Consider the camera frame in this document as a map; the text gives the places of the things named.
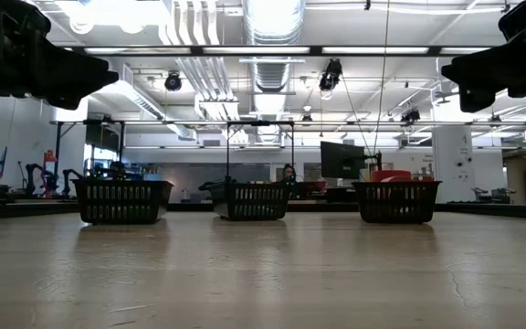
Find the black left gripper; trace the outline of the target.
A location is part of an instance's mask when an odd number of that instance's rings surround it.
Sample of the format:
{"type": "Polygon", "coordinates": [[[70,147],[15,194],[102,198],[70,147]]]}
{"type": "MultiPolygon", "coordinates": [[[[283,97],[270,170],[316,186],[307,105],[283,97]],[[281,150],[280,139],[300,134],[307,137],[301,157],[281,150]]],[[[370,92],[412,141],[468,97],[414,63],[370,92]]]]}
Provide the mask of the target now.
{"type": "Polygon", "coordinates": [[[50,104],[76,110],[92,92],[116,82],[119,74],[109,63],[83,53],[54,46],[40,38],[51,30],[49,19],[25,1],[0,1],[0,96],[23,97],[30,92],[29,52],[32,50],[32,83],[51,92],[50,104]]]}

